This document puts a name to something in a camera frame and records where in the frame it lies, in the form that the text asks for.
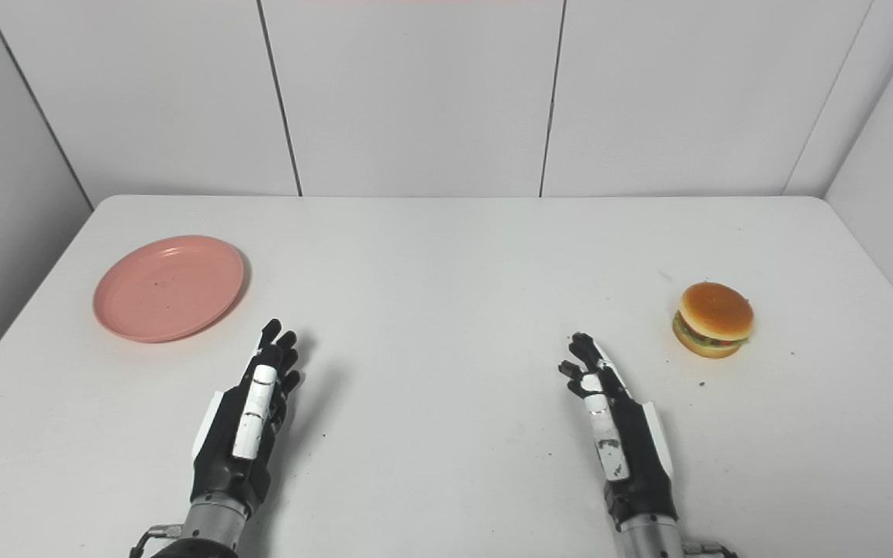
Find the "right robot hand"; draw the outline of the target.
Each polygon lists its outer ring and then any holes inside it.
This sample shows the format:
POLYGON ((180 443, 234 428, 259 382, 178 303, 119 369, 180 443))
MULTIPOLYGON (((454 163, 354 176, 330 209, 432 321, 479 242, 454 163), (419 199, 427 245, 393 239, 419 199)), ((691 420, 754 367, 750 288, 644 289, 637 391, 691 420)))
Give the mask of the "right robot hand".
POLYGON ((655 407, 635 399, 610 357, 588 333, 575 332, 568 350, 577 361, 561 361, 557 370, 588 413, 613 522, 621 525, 653 515, 676 522, 673 463, 655 407))

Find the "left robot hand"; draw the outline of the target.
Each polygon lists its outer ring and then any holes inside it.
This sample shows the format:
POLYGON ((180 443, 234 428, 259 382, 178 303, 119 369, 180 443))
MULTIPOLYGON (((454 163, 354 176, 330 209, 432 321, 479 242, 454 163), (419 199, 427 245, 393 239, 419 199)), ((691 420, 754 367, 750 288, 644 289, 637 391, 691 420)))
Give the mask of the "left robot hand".
POLYGON ((194 455, 191 499, 230 498, 247 517, 263 504, 288 399, 302 383, 301 372, 294 369, 297 340, 280 320, 267 322, 238 384, 214 397, 194 455))

